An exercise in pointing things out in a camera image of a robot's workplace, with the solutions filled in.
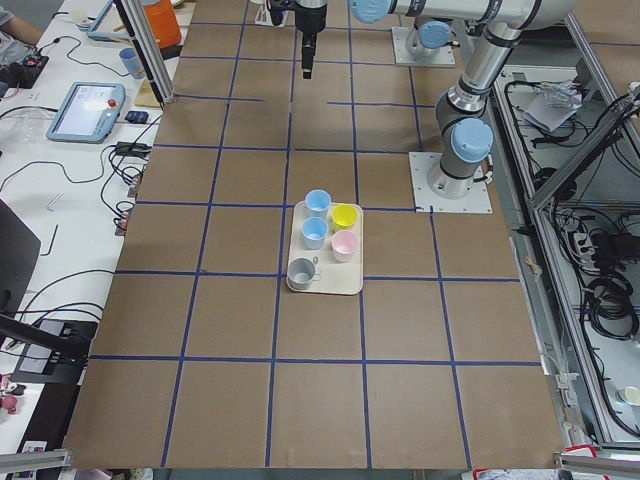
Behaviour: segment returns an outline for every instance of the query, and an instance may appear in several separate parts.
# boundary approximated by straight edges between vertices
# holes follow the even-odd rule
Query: blue cup
[[[329,224],[324,218],[309,217],[302,223],[302,239],[309,250],[318,250],[324,245],[329,233]]]
[[[326,218],[331,205],[331,195],[324,190],[311,190],[304,199],[308,217]]]
[[[134,48],[129,47],[120,50],[120,60],[122,60],[122,63],[127,69],[127,72],[129,72],[129,75],[137,79],[144,78],[144,68],[142,67],[142,62],[140,62],[140,58]]]

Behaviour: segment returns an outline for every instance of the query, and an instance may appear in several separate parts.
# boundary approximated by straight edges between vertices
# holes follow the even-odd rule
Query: blue joint cap
[[[451,27],[437,20],[432,20],[418,29],[418,38],[424,48],[444,47],[451,38]]]
[[[493,132],[478,118],[465,118],[453,127],[451,147],[464,162],[481,162],[489,155],[492,146]]]
[[[382,20],[391,8],[392,0],[350,0],[353,16],[362,23]]]

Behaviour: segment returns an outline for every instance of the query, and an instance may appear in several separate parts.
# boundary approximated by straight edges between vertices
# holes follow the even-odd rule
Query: tablet
[[[116,123],[125,98],[124,87],[118,83],[74,83],[47,138],[56,142],[102,142]]]

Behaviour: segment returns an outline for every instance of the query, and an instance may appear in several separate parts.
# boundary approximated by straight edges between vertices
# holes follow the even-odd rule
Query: tray
[[[296,258],[308,258],[316,264],[316,276],[311,286],[306,290],[291,288],[296,292],[304,293],[329,293],[333,295],[355,295],[362,290],[362,239],[363,239],[363,212],[359,205],[350,204],[358,211],[358,221],[351,229],[358,236],[360,245],[351,261],[340,263],[333,258],[331,251],[331,214],[337,203],[332,203],[327,215],[329,235],[324,240],[324,245],[318,250],[309,250],[304,246],[302,239],[302,222],[307,218],[304,202],[298,203],[293,209],[293,225],[291,228],[291,243],[289,245],[289,265]]]

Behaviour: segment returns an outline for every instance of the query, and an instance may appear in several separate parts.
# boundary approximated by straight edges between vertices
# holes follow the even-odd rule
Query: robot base
[[[413,183],[413,198],[417,212],[429,213],[492,213],[491,200],[484,182],[474,183],[471,191],[458,200],[449,200],[436,194],[427,181],[431,166],[440,161],[440,153],[411,152],[409,165],[411,166],[411,182]],[[478,168],[476,177],[483,176]]]
[[[406,42],[412,30],[413,27],[393,27],[391,29],[393,51],[396,55],[397,65],[444,68],[453,68],[456,66],[453,52],[449,46],[439,48],[433,55],[415,56],[412,52],[409,52],[406,47]]]

